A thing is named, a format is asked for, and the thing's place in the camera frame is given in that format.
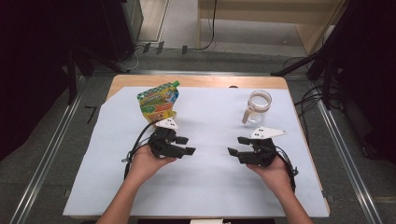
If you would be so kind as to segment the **person's right hand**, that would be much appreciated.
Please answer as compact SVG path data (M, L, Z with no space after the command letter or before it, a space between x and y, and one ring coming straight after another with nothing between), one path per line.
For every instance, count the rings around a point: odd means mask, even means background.
M255 172L277 198L293 193L285 164L279 157L267 167L248 164L247 168Z

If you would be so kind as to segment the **clear glass jug beige handle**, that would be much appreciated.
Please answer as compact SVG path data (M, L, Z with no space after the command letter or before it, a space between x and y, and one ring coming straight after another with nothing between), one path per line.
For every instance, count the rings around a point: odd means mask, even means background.
M264 114L270 109L272 96L264 90L255 90L247 99L247 108L245 110L242 122L258 124L263 121Z

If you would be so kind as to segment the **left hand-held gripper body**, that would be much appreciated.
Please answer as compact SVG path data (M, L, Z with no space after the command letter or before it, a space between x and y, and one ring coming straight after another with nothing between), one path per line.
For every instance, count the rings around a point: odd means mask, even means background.
M163 119L155 123L156 129L149 137L148 144L152 153L160 158L161 156L178 158L177 146L172 145L177 139L176 130L178 126L172 118Z

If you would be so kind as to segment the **metal floor rail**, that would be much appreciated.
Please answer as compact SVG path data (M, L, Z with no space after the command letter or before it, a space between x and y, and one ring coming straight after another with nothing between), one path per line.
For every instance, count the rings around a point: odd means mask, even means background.
M373 197L367 189L358 167L349 153L345 139L340 133L340 130L332 115L332 111L329 110L323 103L319 103L318 108L329 130L337 153L343 163L348 179L352 188L354 189L368 224L383 224L383 220L375 206Z
M116 76L116 75L180 75L180 76L222 76L222 77L270 77L270 73L256 72L217 72L217 71L165 71L165 70L137 70L126 73L96 71L96 76ZM305 73L289 73L284 78L304 78Z
M52 135L49 144L43 154L43 157L40 160L40 163L37 165L34 175L25 188L19 204L13 214L12 219L9 221L9 224L24 224L27 219L29 212L33 204L35 203L35 199L43 186L43 183L46 179L46 176L49 172L49 169L54 161L54 158L58 152L58 149L64 139L64 136L67 132L67 129L71 123L72 118L74 117L82 93L86 89L87 83L89 82L88 77L81 76L78 79L78 91L76 98L66 107L63 116Z

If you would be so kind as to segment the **white table mat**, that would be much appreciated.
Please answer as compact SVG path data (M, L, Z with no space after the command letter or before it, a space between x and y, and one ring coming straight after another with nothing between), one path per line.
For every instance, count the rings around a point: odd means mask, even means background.
M124 158L136 138L152 132L137 101L140 87L124 87L101 107L91 142L64 208L69 217L101 215L120 187ZM283 131L274 137L299 171L295 195L311 217L327 217L315 165L304 140L290 93L271 89L273 102L262 126ZM229 154L239 151L240 136L255 125L242 117L251 91L242 88L182 87L174 106L177 134L188 138L195 152L164 166L138 191L135 217L281 217L275 195L257 174Z

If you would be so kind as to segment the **light wooden furniture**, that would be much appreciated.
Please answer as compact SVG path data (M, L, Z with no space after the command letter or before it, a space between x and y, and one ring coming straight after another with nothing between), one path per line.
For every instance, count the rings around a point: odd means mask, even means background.
M307 54L337 18L346 0L197 0L197 46L201 19L291 23Z

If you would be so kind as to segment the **black tripod stand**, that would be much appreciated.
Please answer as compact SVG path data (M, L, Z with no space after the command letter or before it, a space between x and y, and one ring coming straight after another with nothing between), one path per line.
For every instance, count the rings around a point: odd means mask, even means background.
M271 77L283 77L297 68L312 63L306 73L309 80L317 80L320 74L324 74L324 87L322 88L322 102L327 109L330 109L330 89L332 75L336 71L336 58L341 55L341 47L347 42L348 36L352 33L352 23L357 20L358 12L364 5L365 0L350 0L346 11L332 30L324 45L314 53L302 58L297 63L286 68L271 73Z

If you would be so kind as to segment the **black metal stand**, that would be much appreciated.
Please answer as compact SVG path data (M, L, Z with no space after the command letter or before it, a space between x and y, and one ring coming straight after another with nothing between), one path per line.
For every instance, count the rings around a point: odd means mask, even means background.
M68 51L66 64L69 90L69 105L77 98L76 68L79 69L83 76L90 77L94 71L91 60L95 60L115 72L122 73L122 70L119 66L95 53L88 47L74 46Z

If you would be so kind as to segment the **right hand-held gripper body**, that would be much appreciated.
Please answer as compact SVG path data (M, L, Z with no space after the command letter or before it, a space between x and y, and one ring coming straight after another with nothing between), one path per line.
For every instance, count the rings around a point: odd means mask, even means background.
M267 127L258 127L247 137L250 139L250 145L253 150L250 152L239 152L238 160L244 164L254 164L268 166L276 157L276 146L272 140L273 137L286 134L284 130L277 130Z

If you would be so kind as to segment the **person's left hand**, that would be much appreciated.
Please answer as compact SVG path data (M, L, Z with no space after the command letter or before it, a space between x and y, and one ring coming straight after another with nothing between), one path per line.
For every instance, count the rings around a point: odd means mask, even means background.
M134 154L126 182L132 186L141 186L161 168L175 160L169 157L156 158L148 145L142 146Z

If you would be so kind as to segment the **colourful spouted refill pouch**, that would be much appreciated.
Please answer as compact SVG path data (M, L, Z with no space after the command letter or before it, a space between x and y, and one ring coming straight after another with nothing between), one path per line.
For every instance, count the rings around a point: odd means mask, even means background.
M179 96L178 86L178 81L168 82L137 94L140 110L148 122L169 119L177 113L173 107Z

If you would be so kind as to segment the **dark cabinet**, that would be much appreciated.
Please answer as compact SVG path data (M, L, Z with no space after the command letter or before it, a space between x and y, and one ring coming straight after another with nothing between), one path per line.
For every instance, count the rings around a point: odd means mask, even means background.
M120 62L136 49L144 20L140 0L102 0L110 58Z

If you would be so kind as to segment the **black curtain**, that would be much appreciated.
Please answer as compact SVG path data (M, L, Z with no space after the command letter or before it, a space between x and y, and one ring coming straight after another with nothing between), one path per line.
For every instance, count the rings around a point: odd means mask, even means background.
M0 161L23 145L68 84L46 0L0 0Z

